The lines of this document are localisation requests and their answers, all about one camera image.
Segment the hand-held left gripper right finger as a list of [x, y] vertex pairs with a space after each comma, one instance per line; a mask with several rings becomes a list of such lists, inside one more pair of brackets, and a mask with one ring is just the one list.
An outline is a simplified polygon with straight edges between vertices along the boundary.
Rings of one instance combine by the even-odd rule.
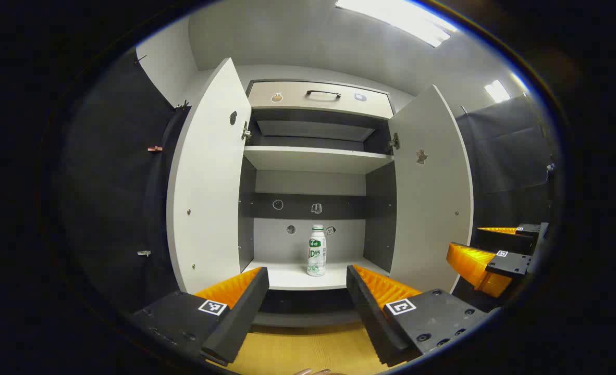
[[477, 331], [491, 314], [442, 289], [412, 287], [349, 265], [346, 287], [383, 365], [431, 356]]

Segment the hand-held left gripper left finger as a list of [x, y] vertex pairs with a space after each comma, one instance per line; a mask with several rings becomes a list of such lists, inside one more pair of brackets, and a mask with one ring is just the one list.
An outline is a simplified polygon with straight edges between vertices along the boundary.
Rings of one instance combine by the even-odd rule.
[[235, 361], [268, 290], [268, 270], [254, 268], [201, 292], [174, 291], [131, 314], [134, 326], [190, 361]]

